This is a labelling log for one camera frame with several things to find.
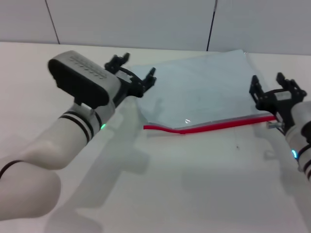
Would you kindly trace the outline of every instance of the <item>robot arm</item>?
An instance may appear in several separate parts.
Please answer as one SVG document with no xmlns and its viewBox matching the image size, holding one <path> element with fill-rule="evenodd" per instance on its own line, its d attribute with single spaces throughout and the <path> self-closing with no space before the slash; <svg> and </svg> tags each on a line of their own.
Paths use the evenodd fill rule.
<svg viewBox="0 0 311 233">
<path fill-rule="evenodd" d="M 284 134 L 299 170 L 311 181 L 311 101 L 303 102 L 307 93 L 282 73 L 278 73 L 276 81 L 282 89 L 264 93 L 257 76 L 253 76 L 249 93 L 258 110 L 276 117 L 277 123 L 268 123 L 268 128 L 279 128 Z"/>
<path fill-rule="evenodd" d="M 65 168 L 127 96 L 141 98 L 155 84 L 154 68 L 141 80 L 121 67 L 128 59 L 128 53 L 114 56 L 103 69 L 68 51 L 49 61 L 57 86 L 72 95 L 74 103 L 24 150 L 0 160 L 0 220 L 48 213 L 61 189 L 51 170 Z"/>
</svg>

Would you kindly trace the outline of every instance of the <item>red zipper seal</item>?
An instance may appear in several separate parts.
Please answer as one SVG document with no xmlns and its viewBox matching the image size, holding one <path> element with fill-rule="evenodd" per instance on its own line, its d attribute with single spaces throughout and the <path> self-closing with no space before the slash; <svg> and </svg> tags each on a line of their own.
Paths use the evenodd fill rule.
<svg viewBox="0 0 311 233">
<path fill-rule="evenodd" d="M 157 125 L 144 125 L 144 130 L 161 130 L 169 133 L 179 133 L 179 134 L 188 134 L 188 133 L 201 133 L 201 132 L 207 132 L 212 130 L 221 130 L 226 128 L 232 128 L 242 125 L 251 125 L 251 124 L 257 124 L 261 122 L 271 121 L 275 120 L 276 118 L 274 116 L 263 116 L 263 117 L 257 117 L 257 118 L 251 118 L 251 119 L 243 119 L 243 120 L 234 120 L 230 122 L 223 122 L 223 123 L 217 123 L 214 125 L 206 125 L 206 126 L 200 126 L 192 129 L 182 129 L 182 130 L 175 130 L 170 129 L 166 127 L 161 127 Z"/>
</svg>

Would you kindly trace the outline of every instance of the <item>tabletop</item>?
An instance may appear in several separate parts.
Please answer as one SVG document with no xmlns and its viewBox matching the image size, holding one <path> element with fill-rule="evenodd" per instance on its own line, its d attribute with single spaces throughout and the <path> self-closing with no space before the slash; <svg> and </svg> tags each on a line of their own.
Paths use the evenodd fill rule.
<svg viewBox="0 0 311 233">
<path fill-rule="evenodd" d="M 75 50 L 103 65 L 131 54 L 146 65 L 210 52 L 0 43 L 0 156 L 14 153 L 72 104 L 47 69 Z M 311 57 L 247 54 L 269 88 L 276 74 L 311 93 Z M 57 171 L 59 203 L 34 219 L 0 222 L 10 233 L 308 233 L 311 189 L 284 136 L 265 124 L 177 135 L 142 130 L 134 98 L 73 162 Z"/>
</svg>

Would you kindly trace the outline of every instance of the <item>transparent plastic bag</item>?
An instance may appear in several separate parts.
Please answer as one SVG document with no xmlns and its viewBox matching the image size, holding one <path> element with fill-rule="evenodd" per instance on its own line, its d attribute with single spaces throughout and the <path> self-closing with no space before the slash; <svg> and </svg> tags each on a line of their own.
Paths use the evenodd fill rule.
<svg viewBox="0 0 311 233">
<path fill-rule="evenodd" d="M 248 93 L 255 72 L 242 50 L 133 66 L 131 70 L 142 78 L 152 67 L 157 82 L 137 100 L 151 125 L 191 129 L 270 116 L 255 108 Z M 259 79 L 265 89 L 265 81 Z"/>
</svg>

